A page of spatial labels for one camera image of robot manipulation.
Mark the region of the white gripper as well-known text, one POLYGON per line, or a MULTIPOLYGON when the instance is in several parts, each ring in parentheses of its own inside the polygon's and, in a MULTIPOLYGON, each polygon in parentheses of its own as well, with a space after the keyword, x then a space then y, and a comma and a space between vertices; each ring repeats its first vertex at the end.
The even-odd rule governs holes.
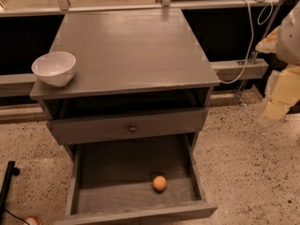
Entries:
POLYGON ((277 53, 277 58, 293 65, 269 76, 264 109, 259 124, 270 127, 279 122, 300 101, 300 1, 276 27, 255 47, 259 53, 277 53))

